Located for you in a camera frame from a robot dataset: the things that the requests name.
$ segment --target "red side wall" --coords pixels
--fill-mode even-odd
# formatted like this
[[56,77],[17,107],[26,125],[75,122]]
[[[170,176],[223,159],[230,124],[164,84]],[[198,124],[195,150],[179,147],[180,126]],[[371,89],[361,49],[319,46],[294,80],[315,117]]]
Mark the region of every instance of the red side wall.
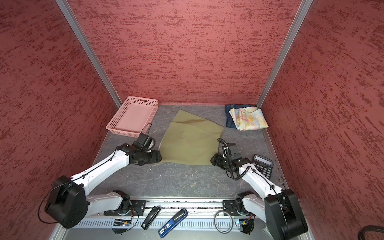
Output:
[[316,239],[384,225],[383,48],[383,1],[315,0],[262,106]]
[[69,0],[122,101],[256,103],[301,0]]
[[38,204],[91,165],[117,108],[55,1],[0,13],[0,238],[46,239]]

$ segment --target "blue stapler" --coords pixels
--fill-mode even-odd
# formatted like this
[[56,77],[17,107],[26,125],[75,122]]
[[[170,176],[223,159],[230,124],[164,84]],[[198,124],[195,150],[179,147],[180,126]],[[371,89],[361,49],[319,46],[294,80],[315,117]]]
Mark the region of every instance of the blue stapler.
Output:
[[172,229],[174,229],[184,218],[186,218],[188,212],[186,209],[181,209],[178,211],[173,218],[171,218],[164,226],[159,230],[159,235],[161,238],[165,237]]

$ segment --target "gray marble tabletop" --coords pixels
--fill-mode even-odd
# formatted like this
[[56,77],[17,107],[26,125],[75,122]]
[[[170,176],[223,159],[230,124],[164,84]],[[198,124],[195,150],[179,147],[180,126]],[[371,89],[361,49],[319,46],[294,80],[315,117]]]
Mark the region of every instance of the gray marble tabletop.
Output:
[[[226,124],[224,106],[181,106],[161,105],[152,121],[149,135],[161,142],[170,122],[179,109],[209,119],[221,126]],[[242,155],[252,159],[254,154],[271,159],[261,130],[237,131],[225,128],[222,138],[234,142]],[[109,156],[116,146],[123,143],[131,144],[135,138],[112,134],[105,139],[95,162]],[[281,186],[277,167],[273,168],[271,181]],[[234,198],[237,193],[251,186],[244,180],[234,181],[227,177],[225,171],[216,166],[191,166],[160,162],[137,166],[130,164],[111,175],[99,184],[91,195],[104,194],[115,189],[122,190],[136,197],[220,197]]]

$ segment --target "tie-dye cloth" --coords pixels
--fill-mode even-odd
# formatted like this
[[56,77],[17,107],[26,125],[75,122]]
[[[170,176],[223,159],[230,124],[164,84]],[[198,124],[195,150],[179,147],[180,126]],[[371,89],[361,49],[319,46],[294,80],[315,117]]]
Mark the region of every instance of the tie-dye cloth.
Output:
[[266,123],[262,110],[257,109],[257,107],[248,107],[234,109],[232,108],[229,111],[233,121],[235,122],[236,128],[239,131],[245,130],[258,130],[267,128],[268,124]]

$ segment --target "calculator screen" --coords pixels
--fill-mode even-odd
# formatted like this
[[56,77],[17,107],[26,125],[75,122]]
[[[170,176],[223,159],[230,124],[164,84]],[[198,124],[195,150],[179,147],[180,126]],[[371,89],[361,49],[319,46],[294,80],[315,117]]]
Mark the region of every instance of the calculator screen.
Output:
[[272,165],[272,163],[270,161],[264,160],[264,159],[262,159],[260,157],[258,157],[257,160],[260,161],[260,162],[263,162],[265,164]]

